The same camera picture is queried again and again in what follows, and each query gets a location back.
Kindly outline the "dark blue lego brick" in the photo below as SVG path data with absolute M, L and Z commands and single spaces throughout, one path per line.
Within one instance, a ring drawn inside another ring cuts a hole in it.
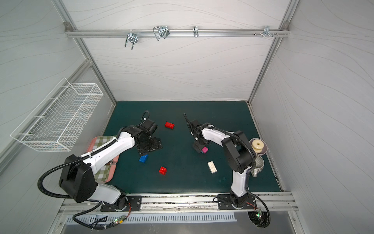
M 141 156 L 141 157 L 139 158 L 139 162 L 141 162 L 141 163 L 145 163 L 146 160 L 148 159 L 148 156 L 149 156 L 149 155 L 143 155 L 143 156 Z

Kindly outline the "white lego brick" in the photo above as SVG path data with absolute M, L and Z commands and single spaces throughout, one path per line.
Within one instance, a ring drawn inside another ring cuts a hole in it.
M 212 174 L 217 172 L 217 169 L 216 169 L 213 161 L 208 162 L 207 165 L 208 165 L 209 170 L 211 171 Z

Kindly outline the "red square lego brick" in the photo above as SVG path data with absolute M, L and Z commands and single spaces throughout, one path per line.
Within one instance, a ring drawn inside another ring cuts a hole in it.
M 167 173 L 167 168 L 161 166 L 160 169 L 159 169 L 159 173 L 165 176 L 166 173 Z

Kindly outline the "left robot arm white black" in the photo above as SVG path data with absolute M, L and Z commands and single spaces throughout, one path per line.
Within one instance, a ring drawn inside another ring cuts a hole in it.
M 161 139 L 154 137 L 157 124 L 145 120 L 138 125 L 130 125 L 119 130 L 112 140 L 99 148 L 79 157 L 69 156 L 62 169 L 59 186 L 75 202 L 88 200 L 102 201 L 123 210 L 128 203 L 126 193 L 112 185 L 97 182 L 94 176 L 108 162 L 123 152 L 136 148 L 140 156 L 162 149 Z

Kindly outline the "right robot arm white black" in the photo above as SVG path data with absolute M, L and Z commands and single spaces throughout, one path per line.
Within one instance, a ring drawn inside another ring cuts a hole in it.
M 248 191 L 249 174 L 256 166 L 256 153 L 242 131 L 229 132 L 210 123 L 200 124 L 186 119 L 189 132 L 194 138 L 193 148 L 201 153 L 210 143 L 223 147 L 224 155 L 233 171 L 230 201 L 234 208 L 242 208 L 251 196 Z

